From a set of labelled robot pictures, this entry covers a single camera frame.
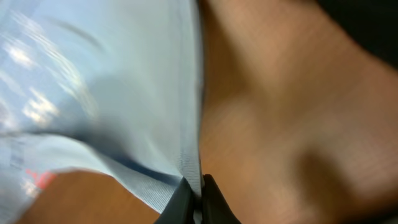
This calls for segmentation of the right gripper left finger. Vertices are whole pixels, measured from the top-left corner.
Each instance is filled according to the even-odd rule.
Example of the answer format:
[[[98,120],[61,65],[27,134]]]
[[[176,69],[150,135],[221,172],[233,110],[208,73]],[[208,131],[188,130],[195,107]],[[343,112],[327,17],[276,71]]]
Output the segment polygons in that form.
[[[194,224],[194,209],[192,189],[187,180],[183,178],[154,224]]]

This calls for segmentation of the light blue printed t-shirt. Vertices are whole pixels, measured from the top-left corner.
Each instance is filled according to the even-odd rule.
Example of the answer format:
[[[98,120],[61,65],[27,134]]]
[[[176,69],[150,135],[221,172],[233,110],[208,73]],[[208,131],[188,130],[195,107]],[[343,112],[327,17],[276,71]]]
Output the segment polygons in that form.
[[[1,1],[1,222],[52,174],[109,175],[157,212],[201,194],[196,1]]]

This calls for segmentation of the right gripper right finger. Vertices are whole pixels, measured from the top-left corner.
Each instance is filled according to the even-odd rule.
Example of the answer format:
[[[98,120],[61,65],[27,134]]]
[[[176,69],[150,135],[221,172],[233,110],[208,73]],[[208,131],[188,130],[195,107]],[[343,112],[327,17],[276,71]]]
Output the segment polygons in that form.
[[[221,190],[210,174],[203,176],[201,190],[203,224],[241,224],[230,209]]]

